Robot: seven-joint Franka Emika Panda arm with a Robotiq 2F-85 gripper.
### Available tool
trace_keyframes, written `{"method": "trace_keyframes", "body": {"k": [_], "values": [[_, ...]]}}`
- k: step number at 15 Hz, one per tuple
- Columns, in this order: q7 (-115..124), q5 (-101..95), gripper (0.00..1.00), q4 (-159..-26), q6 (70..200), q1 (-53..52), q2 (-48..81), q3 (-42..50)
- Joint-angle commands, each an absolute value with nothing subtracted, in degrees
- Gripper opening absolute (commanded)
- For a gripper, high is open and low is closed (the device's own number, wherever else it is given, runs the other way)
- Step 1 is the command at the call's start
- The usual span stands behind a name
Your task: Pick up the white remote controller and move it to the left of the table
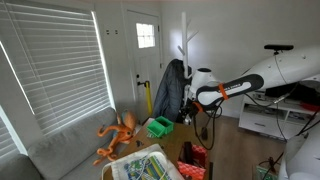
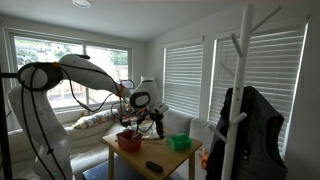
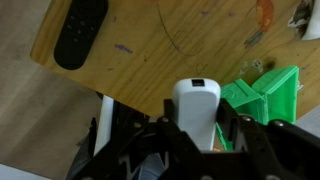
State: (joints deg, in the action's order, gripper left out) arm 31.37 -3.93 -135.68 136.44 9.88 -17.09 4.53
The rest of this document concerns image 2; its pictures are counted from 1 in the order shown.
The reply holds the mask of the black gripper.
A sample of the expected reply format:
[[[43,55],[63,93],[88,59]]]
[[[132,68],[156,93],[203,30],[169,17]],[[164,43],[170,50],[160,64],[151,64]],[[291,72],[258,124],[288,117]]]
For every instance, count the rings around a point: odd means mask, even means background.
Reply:
[[[156,113],[151,113],[150,118],[156,122],[156,131],[159,135],[160,139],[164,139],[164,134],[163,134],[163,124],[162,119],[164,115],[163,114],[156,114]]]

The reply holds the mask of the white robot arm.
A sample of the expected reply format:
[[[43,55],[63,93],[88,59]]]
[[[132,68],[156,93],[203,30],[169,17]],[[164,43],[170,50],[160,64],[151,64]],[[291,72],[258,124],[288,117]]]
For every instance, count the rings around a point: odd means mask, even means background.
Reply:
[[[58,62],[33,62],[18,70],[19,85],[8,92],[11,110],[35,151],[34,171],[41,180],[72,180],[71,140],[59,123],[47,98],[47,91],[66,79],[94,90],[106,90],[127,99],[135,110],[144,108],[157,122],[168,110],[159,97],[156,83],[144,79],[131,91],[115,82],[103,69],[89,61],[87,55],[67,54]]]

